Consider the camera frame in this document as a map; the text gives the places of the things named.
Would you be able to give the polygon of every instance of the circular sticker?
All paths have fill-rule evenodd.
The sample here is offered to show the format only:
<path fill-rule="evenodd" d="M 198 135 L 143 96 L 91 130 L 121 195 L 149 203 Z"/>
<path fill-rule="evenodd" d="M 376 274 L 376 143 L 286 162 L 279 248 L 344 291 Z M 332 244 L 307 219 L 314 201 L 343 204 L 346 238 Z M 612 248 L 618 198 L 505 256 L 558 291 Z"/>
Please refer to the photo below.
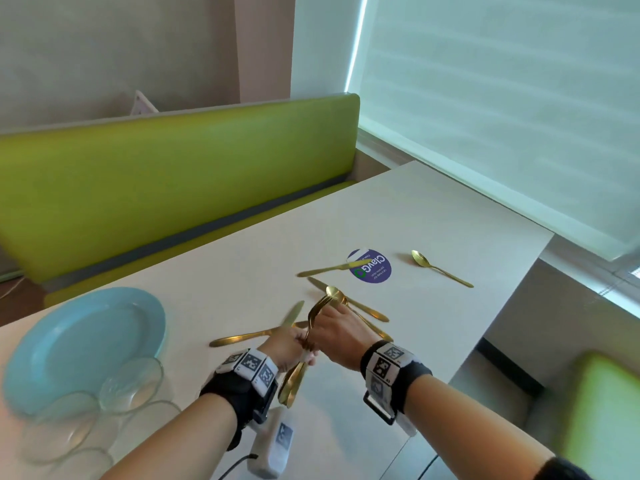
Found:
<path fill-rule="evenodd" d="M 347 262 L 360 261 L 361 259 L 371 259 L 369 264 L 351 269 L 351 273 L 359 280 L 367 283 L 382 283 L 391 276 L 391 263 L 373 249 L 356 249 L 349 254 Z"/>

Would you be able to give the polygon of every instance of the wrist-mounted device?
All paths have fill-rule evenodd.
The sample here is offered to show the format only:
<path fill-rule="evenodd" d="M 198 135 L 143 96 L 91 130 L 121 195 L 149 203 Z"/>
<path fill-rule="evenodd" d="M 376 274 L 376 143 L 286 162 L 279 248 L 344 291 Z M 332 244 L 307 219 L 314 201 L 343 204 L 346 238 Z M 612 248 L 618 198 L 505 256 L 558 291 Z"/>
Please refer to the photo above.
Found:
<path fill-rule="evenodd" d="M 227 451 L 238 446 L 242 430 L 251 420 L 258 424 L 266 421 L 278 388 L 277 375 L 278 368 L 267 354 L 245 349 L 229 355 L 200 391 L 200 395 L 212 393 L 224 397 L 236 412 L 236 434 Z"/>
<path fill-rule="evenodd" d="M 406 393 L 412 382 L 431 371 L 411 352 L 386 340 L 367 350 L 360 361 L 360 371 L 367 384 L 364 402 L 387 424 L 398 424 L 409 434 L 415 428 L 404 416 Z"/>

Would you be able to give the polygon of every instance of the white roller blind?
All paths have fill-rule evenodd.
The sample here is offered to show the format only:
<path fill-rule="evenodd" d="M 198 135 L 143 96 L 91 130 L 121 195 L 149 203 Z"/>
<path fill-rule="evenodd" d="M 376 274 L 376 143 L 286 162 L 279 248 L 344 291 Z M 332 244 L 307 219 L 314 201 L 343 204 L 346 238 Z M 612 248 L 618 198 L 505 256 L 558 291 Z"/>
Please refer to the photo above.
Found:
<path fill-rule="evenodd" d="M 367 0 L 360 127 L 612 260 L 640 247 L 640 0 Z"/>

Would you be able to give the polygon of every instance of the human hand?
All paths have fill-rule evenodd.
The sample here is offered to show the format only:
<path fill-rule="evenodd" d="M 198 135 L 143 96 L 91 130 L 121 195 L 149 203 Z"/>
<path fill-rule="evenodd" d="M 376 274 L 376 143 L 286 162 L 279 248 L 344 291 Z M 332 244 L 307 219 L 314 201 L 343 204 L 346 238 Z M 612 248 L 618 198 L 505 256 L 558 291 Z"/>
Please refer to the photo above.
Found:
<path fill-rule="evenodd" d="M 308 342 L 324 352 L 333 362 L 354 371 L 360 370 L 360 359 L 380 340 L 350 309 L 340 304 L 325 306 L 316 316 Z"/>
<path fill-rule="evenodd" d="M 313 365 L 316 363 L 317 351 L 310 353 L 303 348 L 306 336 L 306 328 L 280 327 L 258 350 L 271 357 L 281 372 L 292 369 L 298 362 Z"/>

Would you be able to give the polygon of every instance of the green cushion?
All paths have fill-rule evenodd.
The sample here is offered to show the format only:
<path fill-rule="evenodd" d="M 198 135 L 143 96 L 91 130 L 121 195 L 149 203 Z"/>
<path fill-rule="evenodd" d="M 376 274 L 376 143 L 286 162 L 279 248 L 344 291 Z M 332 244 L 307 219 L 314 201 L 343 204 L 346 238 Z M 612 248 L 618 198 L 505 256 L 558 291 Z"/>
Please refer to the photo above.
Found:
<path fill-rule="evenodd" d="M 640 472 L 640 378 L 598 353 L 579 361 L 556 453 L 594 478 Z"/>
<path fill-rule="evenodd" d="M 0 137 L 0 245 L 36 282 L 348 173 L 360 99 Z"/>
<path fill-rule="evenodd" d="M 329 195 L 331 193 L 337 192 L 338 190 L 347 188 L 348 186 L 353 185 L 354 183 L 355 182 L 344 182 L 344 183 L 329 187 L 327 189 L 320 190 L 319 192 L 315 192 L 306 197 L 302 197 L 292 202 L 279 205 L 274 209 L 267 210 L 255 216 L 244 219 L 240 222 L 236 222 L 226 227 L 216 229 L 213 232 L 201 235 L 196 239 L 192 239 L 191 241 L 184 242 L 182 244 L 179 244 L 178 246 L 174 246 L 170 249 L 160 251 L 159 253 L 152 254 L 151 256 L 146 256 L 142 259 L 138 259 L 137 261 L 133 261 L 124 266 L 117 267 L 105 273 L 98 274 L 87 280 L 76 283 L 75 285 L 69 286 L 68 288 L 55 291 L 53 293 L 48 294 L 45 297 L 45 306 L 52 306 L 57 303 L 61 303 L 68 299 L 74 298 L 82 293 L 86 293 L 100 286 L 107 285 L 108 283 L 119 280 L 120 278 L 124 278 L 125 276 L 136 273 L 137 271 L 141 271 L 142 269 L 148 268 L 149 266 L 153 266 L 155 264 L 158 264 L 162 261 L 178 256 L 192 249 L 199 248 L 200 246 L 203 246 L 204 244 L 208 244 L 209 242 L 220 239 L 221 237 L 224 237 L 229 234 L 233 234 L 234 232 L 237 232 L 239 230 L 242 230 L 254 224 L 258 224 L 258 222 L 265 221 L 271 217 L 277 216 L 279 214 L 283 214 L 288 210 L 295 209 L 296 207 L 300 207 L 301 205 L 314 201 L 320 197 L 324 197 L 325 195 Z"/>

